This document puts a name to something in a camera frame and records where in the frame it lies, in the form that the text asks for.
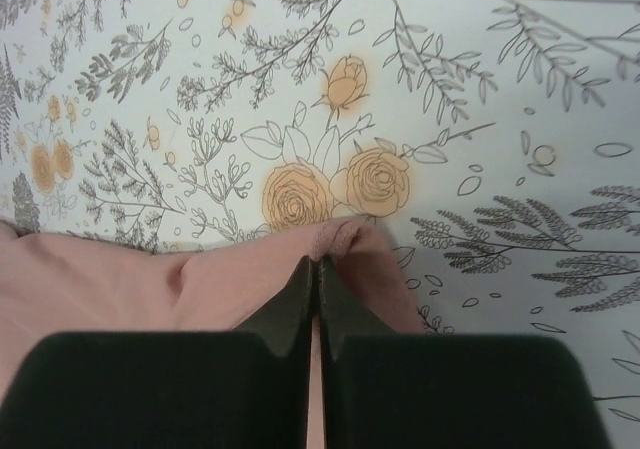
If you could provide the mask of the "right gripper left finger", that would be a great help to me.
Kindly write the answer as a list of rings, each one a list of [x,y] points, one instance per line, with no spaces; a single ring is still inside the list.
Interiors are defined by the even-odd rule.
[[[1,406],[5,448],[302,448],[314,265],[231,331],[59,332]]]

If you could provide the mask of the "pink printed t-shirt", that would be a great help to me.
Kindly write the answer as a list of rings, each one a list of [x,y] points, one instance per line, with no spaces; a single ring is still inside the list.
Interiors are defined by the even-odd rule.
[[[1,406],[20,364],[59,332],[231,331],[314,265],[306,444],[325,443],[318,266],[329,259],[353,295],[393,331],[418,335],[385,238],[359,219],[293,229],[209,252],[151,255],[70,236],[1,230]]]

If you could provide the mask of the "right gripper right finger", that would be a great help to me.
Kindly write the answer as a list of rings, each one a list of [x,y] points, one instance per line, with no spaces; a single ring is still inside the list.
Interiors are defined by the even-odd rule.
[[[576,358],[531,335],[393,331],[318,266],[330,448],[607,448]]]

